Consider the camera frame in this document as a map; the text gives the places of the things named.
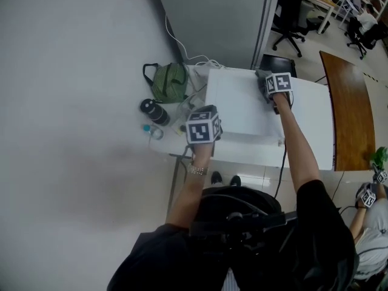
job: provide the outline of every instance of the black shirt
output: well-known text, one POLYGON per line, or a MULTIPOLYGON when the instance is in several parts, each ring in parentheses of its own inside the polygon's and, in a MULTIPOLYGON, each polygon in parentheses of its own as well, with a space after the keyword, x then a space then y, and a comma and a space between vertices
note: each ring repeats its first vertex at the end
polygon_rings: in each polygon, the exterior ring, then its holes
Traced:
MULTIPOLYGON (((278 213, 271 196, 246 187, 210 188, 278 213)), ((217 221, 225 214, 248 210, 228 197, 202 198, 196 221, 217 221)), ((358 267, 352 234, 345 226, 321 181, 297 193, 295 224, 266 233, 266 248, 254 254, 209 249, 189 237, 188 230, 165 224, 140 234, 131 254, 120 265, 108 290, 221 290, 228 268, 241 290, 345 290, 358 267)))

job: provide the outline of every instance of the bag strap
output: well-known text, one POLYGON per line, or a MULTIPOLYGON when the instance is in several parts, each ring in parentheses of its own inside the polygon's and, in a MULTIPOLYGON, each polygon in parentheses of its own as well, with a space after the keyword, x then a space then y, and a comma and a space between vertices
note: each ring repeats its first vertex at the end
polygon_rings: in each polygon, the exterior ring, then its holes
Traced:
POLYGON ((146 76, 146 68, 149 67, 149 66, 152 66, 152 67, 155 67, 155 69, 158 69, 159 68, 159 64, 144 64, 143 65, 143 77, 147 81, 149 86, 152 86, 153 85, 153 81, 148 76, 146 76))
POLYGON ((171 82, 177 83, 179 85, 184 85, 187 81, 187 70, 181 62, 179 62, 178 65, 180 65, 183 68, 183 74, 184 74, 183 82, 180 82, 177 79, 172 79, 171 82))

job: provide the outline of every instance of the wooden table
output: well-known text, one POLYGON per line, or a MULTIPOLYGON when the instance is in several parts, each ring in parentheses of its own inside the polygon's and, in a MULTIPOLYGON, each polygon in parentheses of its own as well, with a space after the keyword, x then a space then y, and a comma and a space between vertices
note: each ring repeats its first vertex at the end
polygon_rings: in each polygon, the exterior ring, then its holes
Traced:
POLYGON ((369 170, 370 156, 375 151, 375 129, 364 75, 342 58, 319 53, 332 100, 334 170, 369 170))
POLYGON ((325 18, 318 29, 318 34, 320 35, 322 33, 322 30, 325 27, 327 21, 329 20, 330 15, 332 14, 336 4, 332 0, 311 0, 311 1, 313 3, 319 4, 319 5, 328 9, 325 18))

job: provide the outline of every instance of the floor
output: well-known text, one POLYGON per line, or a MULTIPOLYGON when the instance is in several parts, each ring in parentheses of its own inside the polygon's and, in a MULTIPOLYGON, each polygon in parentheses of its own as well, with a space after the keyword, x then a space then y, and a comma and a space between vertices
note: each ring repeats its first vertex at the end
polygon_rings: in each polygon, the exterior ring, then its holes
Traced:
MULTIPOLYGON (((388 56, 383 49, 382 43, 377 43, 374 50, 370 51, 363 60, 360 60, 358 50, 346 46, 348 40, 344 36, 344 32, 338 28, 340 22, 331 18, 330 23, 331 25, 325 34, 318 35, 316 32, 310 32, 306 36, 305 43, 302 43, 300 40, 296 41, 302 51, 302 58, 297 57, 296 51, 288 41, 283 41, 278 45, 277 51, 273 51, 272 44, 279 37, 279 34, 275 32, 271 32, 270 34, 266 53, 294 59, 298 77, 309 81, 316 81, 324 75, 323 65, 319 56, 319 51, 322 50, 354 63, 363 72, 385 82, 388 74, 388 56)), ((320 82, 322 84, 326 83, 325 79, 320 82)), ((221 173, 225 184, 229 183, 233 175, 239 175, 244 186, 261 190, 270 195, 275 194, 279 182, 280 169, 276 167, 212 161, 205 187, 210 186, 210 176, 214 170, 221 173)), ((356 191, 363 182, 372 180, 373 172, 321 171, 321 176, 330 197, 333 196, 338 186, 333 201, 336 206, 344 207, 354 205, 356 191)), ((178 175, 174 199, 182 186, 182 182, 183 174, 181 171, 178 175)), ((296 194, 293 189, 289 169, 284 169, 283 171, 277 200, 285 212, 293 211, 296 208, 296 194)))

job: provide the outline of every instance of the white cable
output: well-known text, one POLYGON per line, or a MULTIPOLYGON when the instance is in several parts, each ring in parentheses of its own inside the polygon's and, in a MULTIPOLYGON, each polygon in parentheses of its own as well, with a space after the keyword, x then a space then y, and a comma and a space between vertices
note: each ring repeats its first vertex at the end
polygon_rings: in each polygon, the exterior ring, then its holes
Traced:
POLYGON ((205 57, 209 63, 211 63, 212 65, 214 65, 214 62, 215 62, 215 63, 217 64, 216 67, 221 68, 222 65, 220 65, 220 64, 219 64, 217 61, 215 61, 214 59, 209 59, 209 58, 208 58, 207 56, 205 56, 205 55, 198 55, 198 56, 189 58, 189 56, 187 55, 187 50, 186 50, 186 48, 184 47, 183 43, 182 43, 181 41, 179 41, 178 39, 176 39, 176 38, 169 32, 169 29, 168 29, 168 27, 167 27, 167 14, 166 14, 166 16, 165 16, 165 24, 166 24, 167 33, 170 35, 170 37, 173 38, 176 42, 178 42, 178 43, 183 47, 184 53, 186 54, 186 58, 187 58, 188 61, 189 61, 189 60, 192 60, 192 59, 194 59, 194 58, 198 58, 198 57, 205 57))

